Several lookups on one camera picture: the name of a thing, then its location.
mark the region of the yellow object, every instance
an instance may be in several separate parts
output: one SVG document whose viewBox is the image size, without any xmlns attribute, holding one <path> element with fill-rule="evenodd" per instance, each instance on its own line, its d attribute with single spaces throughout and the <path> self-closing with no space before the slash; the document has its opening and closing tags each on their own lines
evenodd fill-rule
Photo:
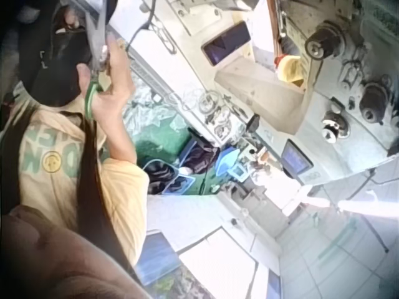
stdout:
<svg viewBox="0 0 399 299">
<path fill-rule="evenodd" d="M 300 56 L 287 55 L 281 59 L 277 68 L 279 80 L 295 82 L 303 80 Z"/>
<path fill-rule="evenodd" d="M 32 100 L 27 93 L 23 97 Z M 76 184 L 85 135 L 79 118 L 66 117 L 57 110 L 83 113 L 83 98 L 61 109 L 41 106 L 32 116 L 20 149 L 21 204 L 40 210 L 56 225 L 76 231 Z M 99 128 L 98 148 L 104 141 Z M 115 159 L 105 160 L 100 177 L 116 235 L 135 265 L 146 234 L 149 178 L 138 166 Z"/>
</svg>

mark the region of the cable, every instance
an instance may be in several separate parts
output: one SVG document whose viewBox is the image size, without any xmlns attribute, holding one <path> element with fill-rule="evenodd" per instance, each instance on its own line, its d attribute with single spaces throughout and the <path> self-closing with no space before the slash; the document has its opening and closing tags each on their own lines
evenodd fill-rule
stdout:
<svg viewBox="0 0 399 299">
<path fill-rule="evenodd" d="M 137 34 L 138 34 L 141 30 L 148 30 L 148 29 L 149 29 L 149 27 L 150 27 L 150 25 L 151 25 L 151 22 L 152 22 L 152 19 L 153 19 L 153 17 L 154 17 L 154 13 L 155 13 L 155 3 L 156 3 L 156 0 L 152 0 L 151 9 L 150 9 L 150 15 L 148 16 L 148 20 L 147 20 L 143 25 L 141 25 L 141 26 L 135 31 L 135 33 L 132 35 L 132 38 L 130 39 L 129 43 L 127 44 L 127 46 L 126 46 L 126 48 L 125 48 L 126 52 L 129 50 L 129 47 L 130 47 L 130 45 L 132 44 L 132 42 L 134 41 L 134 39 L 136 38 Z"/>
</svg>

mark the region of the screen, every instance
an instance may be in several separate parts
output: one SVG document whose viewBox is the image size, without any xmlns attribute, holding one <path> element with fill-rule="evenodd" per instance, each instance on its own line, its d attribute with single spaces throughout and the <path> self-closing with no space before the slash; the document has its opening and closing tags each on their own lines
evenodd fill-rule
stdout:
<svg viewBox="0 0 399 299">
<path fill-rule="evenodd" d="M 282 163 L 291 174 L 298 175 L 313 167 L 312 162 L 305 154 L 291 141 L 288 140 L 282 152 Z"/>
<path fill-rule="evenodd" d="M 247 24 L 241 22 L 203 45 L 202 50 L 211 64 L 216 65 L 250 40 Z"/>
</svg>

